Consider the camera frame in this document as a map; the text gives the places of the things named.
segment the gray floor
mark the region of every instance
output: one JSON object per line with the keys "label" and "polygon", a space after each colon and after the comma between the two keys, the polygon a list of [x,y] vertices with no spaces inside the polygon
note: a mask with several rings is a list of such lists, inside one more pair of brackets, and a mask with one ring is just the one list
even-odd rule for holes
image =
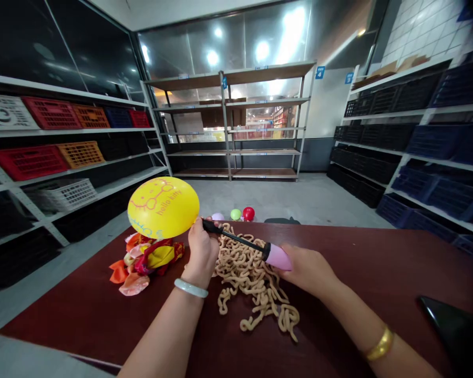
{"label": "gray floor", "polygon": [[[293,217],[302,224],[393,228],[325,174],[303,174],[298,183],[268,181],[188,181],[200,197],[200,213],[252,206],[257,222]],[[129,226],[126,213],[16,285],[0,291],[0,328],[40,298]],[[0,336],[0,377],[111,377],[62,352]]]}

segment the green balloon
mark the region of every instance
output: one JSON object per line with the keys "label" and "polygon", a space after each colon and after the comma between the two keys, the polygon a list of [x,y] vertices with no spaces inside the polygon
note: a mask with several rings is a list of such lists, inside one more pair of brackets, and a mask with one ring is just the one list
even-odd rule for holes
{"label": "green balloon", "polygon": [[242,212],[238,209],[233,209],[230,213],[231,219],[238,221],[242,216]]}

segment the gold bangle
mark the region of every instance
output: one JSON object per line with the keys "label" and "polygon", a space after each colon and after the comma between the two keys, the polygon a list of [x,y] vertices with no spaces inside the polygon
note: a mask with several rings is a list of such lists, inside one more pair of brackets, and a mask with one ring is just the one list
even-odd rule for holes
{"label": "gold bangle", "polygon": [[375,361],[385,356],[390,351],[390,348],[393,345],[393,340],[394,332],[391,331],[387,325],[385,325],[385,330],[384,334],[382,335],[382,338],[380,339],[377,345],[375,345],[373,348],[370,349],[370,351],[366,353],[366,359],[368,361]]}

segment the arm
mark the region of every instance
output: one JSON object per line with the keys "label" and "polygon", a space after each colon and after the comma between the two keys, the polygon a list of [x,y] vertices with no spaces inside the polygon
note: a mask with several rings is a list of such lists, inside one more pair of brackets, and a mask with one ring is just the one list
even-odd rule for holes
{"label": "arm", "polygon": [[[181,278],[206,289],[214,272],[219,243],[203,230],[201,218],[189,230],[189,246],[191,258]],[[174,287],[118,377],[184,377],[202,307],[202,298]]]}
{"label": "arm", "polygon": [[[277,272],[285,280],[319,298],[341,323],[357,348],[366,353],[378,344],[385,324],[360,297],[335,275],[326,259],[316,251],[281,246],[289,255],[292,271]],[[440,374],[398,335],[390,351],[370,362],[379,378],[440,377]]]}

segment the hand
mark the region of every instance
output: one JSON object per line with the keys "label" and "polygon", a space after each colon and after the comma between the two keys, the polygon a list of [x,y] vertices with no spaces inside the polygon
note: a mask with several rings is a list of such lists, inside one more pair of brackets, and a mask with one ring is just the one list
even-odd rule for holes
{"label": "hand", "polygon": [[216,234],[209,234],[203,229],[202,218],[196,221],[189,230],[189,248],[191,257],[186,266],[182,279],[189,284],[206,289],[215,269],[215,261],[219,255],[219,242]]}
{"label": "hand", "polygon": [[281,278],[321,300],[326,299],[332,289],[340,284],[333,269],[319,252],[290,244],[281,244],[280,247],[293,265],[291,271],[275,268]]}

